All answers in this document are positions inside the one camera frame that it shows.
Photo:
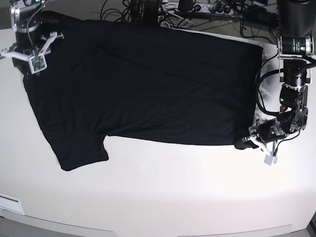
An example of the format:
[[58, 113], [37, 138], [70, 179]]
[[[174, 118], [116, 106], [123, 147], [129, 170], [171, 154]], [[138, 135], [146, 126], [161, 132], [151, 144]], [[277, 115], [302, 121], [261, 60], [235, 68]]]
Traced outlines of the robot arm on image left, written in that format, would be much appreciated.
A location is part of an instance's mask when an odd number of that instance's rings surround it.
[[51, 53], [51, 44], [63, 39], [62, 32], [42, 33], [41, 16], [46, 0], [11, 0], [9, 2], [11, 28], [16, 43], [0, 51], [0, 58], [11, 58], [23, 74], [40, 75], [47, 68], [45, 56]]

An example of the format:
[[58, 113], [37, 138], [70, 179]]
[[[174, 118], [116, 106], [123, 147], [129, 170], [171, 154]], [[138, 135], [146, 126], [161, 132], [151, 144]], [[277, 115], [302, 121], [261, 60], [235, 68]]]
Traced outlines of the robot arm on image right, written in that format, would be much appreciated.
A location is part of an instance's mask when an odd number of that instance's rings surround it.
[[[308, 84], [311, 78], [308, 71], [316, 66], [312, 58], [315, 50], [313, 26], [316, 20], [314, 0], [279, 0], [277, 54], [283, 67], [257, 74], [256, 104], [259, 110], [272, 116], [248, 129], [245, 137], [238, 140], [234, 147], [238, 150], [260, 148], [268, 157], [275, 158], [278, 147], [288, 141], [289, 135], [298, 136], [306, 128], [308, 118]], [[270, 76], [280, 75], [281, 91], [278, 112], [268, 111], [260, 91], [261, 84]]]

